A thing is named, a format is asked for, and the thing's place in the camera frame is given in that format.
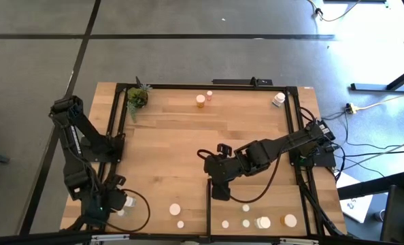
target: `potted plant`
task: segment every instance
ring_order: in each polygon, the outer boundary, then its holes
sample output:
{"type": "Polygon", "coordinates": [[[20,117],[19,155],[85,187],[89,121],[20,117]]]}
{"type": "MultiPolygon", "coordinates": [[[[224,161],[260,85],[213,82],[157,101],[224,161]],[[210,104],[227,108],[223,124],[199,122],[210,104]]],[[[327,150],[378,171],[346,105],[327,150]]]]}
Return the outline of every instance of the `potted plant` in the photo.
{"type": "Polygon", "coordinates": [[[130,88],[128,90],[128,113],[131,115],[133,122],[136,123],[135,113],[137,109],[143,108],[148,103],[148,93],[152,89],[149,84],[142,84],[138,77],[135,77],[138,88],[130,88]]]}

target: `wooden tabletop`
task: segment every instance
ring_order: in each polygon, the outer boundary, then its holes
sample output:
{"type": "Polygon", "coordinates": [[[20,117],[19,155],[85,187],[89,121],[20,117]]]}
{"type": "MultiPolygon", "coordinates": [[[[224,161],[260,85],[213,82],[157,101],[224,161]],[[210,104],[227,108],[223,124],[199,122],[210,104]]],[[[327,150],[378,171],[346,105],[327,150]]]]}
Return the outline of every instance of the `wooden tabletop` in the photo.
{"type": "MultiPolygon", "coordinates": [[[[110,118],[115,87],[116,83],[98,83],[90,109],[89,119],[102,134],[105,134],[110,118]]],[[[281,108],[271,105],[275,91],[214,91],[213,99],[206,101],[204,108],[196,106],[195,97],[199,94],[206,94],[206,91],[154,89],[147,106],[137,111],[137,123],[127,115],[124,130],[127,137],[117,174],[127,179],[124,188],[140,192],[149,201],[150,222],[140,232],[206,234],[207,174],[203,172],[203,160],[196,151],[203,148],[215,152],[219,143],[238,148],[252,140],[276,139],[288,134],[285,105],[281,108]],[[177,216],[169,213],[173,203],[181,206],[177,216]],[[183,229],[178,229],[178,221],[184,221],[183,229]]],[[[313,88],[299,88],[299,99],[301,106],[320,115],[313,88]]],[[[297,130],[295,116],[293,121],[297,130]]],[[[236,178],[230,183],[231,194],[239,199],[256,197],[267,185],[273,167],[274,164],[256,176],[236,178]]],[[[345,233],[333,176],[323,168],[314,168],[314,179],[320,205],[345,233]]],[[[128,216],[111,214],[108,222],[123,229],[140,227],[146,219],[147,208],[142,199],[134,197],[137,205],[128,216]]],[[[232,200],[212,200],[211,233],[306,235],[300,192],[288,154],[281,156],[275,180],[267,194],[251,203],[249,212],[243,212],[241,206],[232,200]],[[281,224],[280,219],[286,214],[296,216],[295,228],[281,224]],[[254,219],[260,216],[270,218],[269,229],[257,229],[253,225],[254,219]],[[251,222],[249,228],[241,225],[243,219],[251,222]],[[222,228],[221,223],[225,220],[229,222],[228,229],[222,228]]],[[[309,207],[308,210],[312,231],[315,231],[312,209],[309,207]]],[[[78,215],[80,202],[68,197],[61,228],[70,226],[78,215]]]]}

